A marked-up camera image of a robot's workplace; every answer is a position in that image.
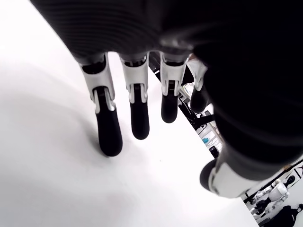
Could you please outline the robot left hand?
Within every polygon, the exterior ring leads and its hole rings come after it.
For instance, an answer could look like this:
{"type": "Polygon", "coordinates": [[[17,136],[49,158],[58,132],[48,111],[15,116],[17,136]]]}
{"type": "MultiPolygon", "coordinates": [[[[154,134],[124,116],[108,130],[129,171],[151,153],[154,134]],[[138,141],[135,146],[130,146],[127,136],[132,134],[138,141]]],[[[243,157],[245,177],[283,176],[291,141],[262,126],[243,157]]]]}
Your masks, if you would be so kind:
{"type": "Polygon", "coordinates": [[[149,134],[148,57],[160,53],[161,117],[177,117],[190,54],[206,67],[191,108],[213,104],[225,145],[200,175],[236,198],[303,153],[303,4],[299,0],[35,0],[34,7],[81,66],[96,105],[100,148],[123,146],[109,52],[118,53],[133,135],[149,134]]]}

